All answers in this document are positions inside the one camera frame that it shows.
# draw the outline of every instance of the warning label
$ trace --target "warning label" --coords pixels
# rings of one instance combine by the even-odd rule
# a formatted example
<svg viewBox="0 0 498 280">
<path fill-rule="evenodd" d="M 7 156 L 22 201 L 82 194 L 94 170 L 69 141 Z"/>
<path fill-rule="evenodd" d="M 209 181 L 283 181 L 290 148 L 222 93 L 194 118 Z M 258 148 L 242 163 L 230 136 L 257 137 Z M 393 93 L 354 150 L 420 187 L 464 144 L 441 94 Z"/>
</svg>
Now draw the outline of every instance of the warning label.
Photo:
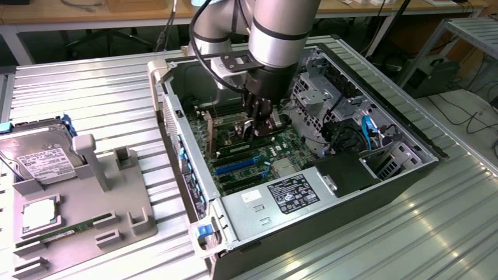
<svg viewBox="0 0 498 280">
<path fill-rule="evenodd" d="M 51 179 L 75 171 L 63 148 L 20 156 L 18 161 L 38 180 Z"/>
<path fill-rule="evenodd" d="M 321 201 L 302 174 L 279 181 L 267 188 L 283 214 L 293 213 L 307 205 Z"/>
</svg>

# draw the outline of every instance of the hard drive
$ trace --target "hard drive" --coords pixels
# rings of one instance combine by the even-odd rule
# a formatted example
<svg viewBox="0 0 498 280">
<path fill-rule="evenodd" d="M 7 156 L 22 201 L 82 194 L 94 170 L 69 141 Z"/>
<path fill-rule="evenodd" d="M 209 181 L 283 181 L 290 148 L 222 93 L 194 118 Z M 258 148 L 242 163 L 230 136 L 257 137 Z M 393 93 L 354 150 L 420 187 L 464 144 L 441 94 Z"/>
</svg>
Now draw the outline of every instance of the hard drive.
<svg viewBox="0 0 498 280">
<path fill-rule="evenodd" d="M 51 184 L 77 176 L 85 159 L 73 151 L 73 127 L 60 118 L 18 124 L 0 135 L 0 159 L 19 180 Z"/>
</svg>

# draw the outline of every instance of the green circuit board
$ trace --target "green circuit board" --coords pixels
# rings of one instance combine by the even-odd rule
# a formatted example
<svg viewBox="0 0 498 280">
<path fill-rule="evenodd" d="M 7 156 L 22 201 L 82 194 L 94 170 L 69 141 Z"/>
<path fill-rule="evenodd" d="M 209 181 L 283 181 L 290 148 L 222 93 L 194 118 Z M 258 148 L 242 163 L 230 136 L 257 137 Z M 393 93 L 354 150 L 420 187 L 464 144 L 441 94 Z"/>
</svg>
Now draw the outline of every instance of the green circuit board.
<svg viewBox="0 0 498 280">
<path fill-rule="evenodd" d="M 226 119 L 237 119 L 233 115 L 225 116 Z M 214 137 L 217 148 L 209 153 L 209 123 L 194 116 L 189 117 L 191 129 L 205 155 L 206 164 L 211 171 L 217 187 L 222 195 L 237 193 L 255 185 L 279 178 L 274 172 L 271 164 L 281 159 L 289 158 L 297 170 L 316 159 L 314 153 L 302 142 L 301 136 L 293 126 L 278 133 L 258 138 L 253 141 L 242 141 L 235 137 L 227 136 L 225 126 L 218 127 L 218 133 Z M 223 174 L 217 174 L 217 170 L 239 164 L 246 160 L 255 161 L 255 164 L 239 168 Z"/>
</svg>

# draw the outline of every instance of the blue pcie slot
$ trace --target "blue pcie slot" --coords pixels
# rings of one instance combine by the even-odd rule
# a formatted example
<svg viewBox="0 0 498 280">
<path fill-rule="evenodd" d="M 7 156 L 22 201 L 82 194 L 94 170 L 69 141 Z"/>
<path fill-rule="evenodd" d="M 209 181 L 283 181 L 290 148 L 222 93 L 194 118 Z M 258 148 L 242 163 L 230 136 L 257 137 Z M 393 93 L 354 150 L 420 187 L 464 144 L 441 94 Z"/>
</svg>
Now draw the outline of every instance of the blue pcie slot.
<svg viewBox="0 0 498 280">
<path fill-rule="evenodd" d="M 245 160 L 226 167 L 221 167 L 219 169 L 217 169 L 215 174 L 222 175 L 235 170 L 243 169 L 245 167 L 255 165 L 258 163 L 259 157 L 261 156 L 255 156 L 253 159 Z"/>
</svg>

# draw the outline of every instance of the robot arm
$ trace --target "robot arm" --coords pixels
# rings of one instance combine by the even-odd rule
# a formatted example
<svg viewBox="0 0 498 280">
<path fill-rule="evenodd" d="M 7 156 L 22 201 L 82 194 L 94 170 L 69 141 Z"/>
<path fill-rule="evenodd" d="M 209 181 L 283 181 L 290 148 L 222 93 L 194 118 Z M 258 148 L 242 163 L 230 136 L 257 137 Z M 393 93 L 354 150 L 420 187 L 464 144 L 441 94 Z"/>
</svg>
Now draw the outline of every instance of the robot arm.
<svg viewBox="0 0 498 280">
<path fill-rule="evenodd" d="M 223 53 L 213 60 L 211 72 L 218 77 L 230 76 L 226 75 L 230 72 L 233 76 L 245 74 L 245 79 L 231 79 L 231 85 L 243 89 L 238 91 L 243 92 L 243 105 L 254 120 L 253 127 L 257 133 L 265 134 L 258 127 L 270 127 L 266 124 L 271 112 L 287 93 L 321 0 L 201 2 L 198 20 L 193 21 L 191 27 L 195 44 L 191 40 L 190 52 L 195 53 L 197 47 L 202 54 Z M 247 34 L 239 7 L 251 24 L 249 52 L 242 55 L 231 52 L 229 38 L 233 32 Z"/>
</svg>

